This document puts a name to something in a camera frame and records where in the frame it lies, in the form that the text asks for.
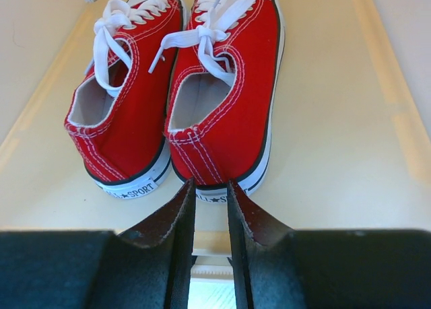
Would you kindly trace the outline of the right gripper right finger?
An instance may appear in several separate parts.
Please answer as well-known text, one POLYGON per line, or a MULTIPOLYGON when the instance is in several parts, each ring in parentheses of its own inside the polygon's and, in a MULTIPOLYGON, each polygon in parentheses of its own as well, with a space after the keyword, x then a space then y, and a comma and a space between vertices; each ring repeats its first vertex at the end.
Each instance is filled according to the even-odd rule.
POLYGON ((425 230, 294 230, 228 183, 238 308, 429 308, 425 230))

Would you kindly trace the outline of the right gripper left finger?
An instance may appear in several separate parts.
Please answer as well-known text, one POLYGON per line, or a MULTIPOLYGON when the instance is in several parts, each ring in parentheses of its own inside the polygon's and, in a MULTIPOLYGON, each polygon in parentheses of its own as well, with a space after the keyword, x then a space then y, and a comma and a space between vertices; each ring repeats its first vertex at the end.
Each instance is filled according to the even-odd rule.
POLYGON ((2 308, 186 308, 195 231, 195 182, 116 234, 1 233, 2 308))

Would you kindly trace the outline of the red canvas sneaker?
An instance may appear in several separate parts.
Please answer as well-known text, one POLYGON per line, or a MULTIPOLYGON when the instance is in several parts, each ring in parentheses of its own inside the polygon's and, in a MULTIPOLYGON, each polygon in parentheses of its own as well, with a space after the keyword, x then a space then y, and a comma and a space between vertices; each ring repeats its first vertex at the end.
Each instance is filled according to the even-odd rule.
POLYGON ((164 122, 177 51, 159 47, 185 29, 187 16, 183 0, 109 0, 94 24, 93 57, 65 128, 111 197, 144 197, 169 174, 164 122))
POLYGON ((246 194, 263 183, 285 39, 278 0, 195 0, 187 27, 162 39, 150 71, 178 51, 164 134, 198 199, 226 202, 230 180, 246 194))

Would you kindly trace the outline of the yellow shoe cabinet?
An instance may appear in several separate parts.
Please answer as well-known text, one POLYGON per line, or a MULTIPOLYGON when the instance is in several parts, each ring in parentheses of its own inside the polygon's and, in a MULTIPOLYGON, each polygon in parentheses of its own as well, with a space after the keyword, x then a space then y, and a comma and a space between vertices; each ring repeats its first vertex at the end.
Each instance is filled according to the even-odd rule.
MULTIPOLYGON (((98 188, 63 123, 93 56, 95 0, 1 145, 1 229, 122 232, 180 188, 98 188)), ((430 140, 373 0, 278 0, 285 46, 252 200, 296 229, 430 229, 430 140)))

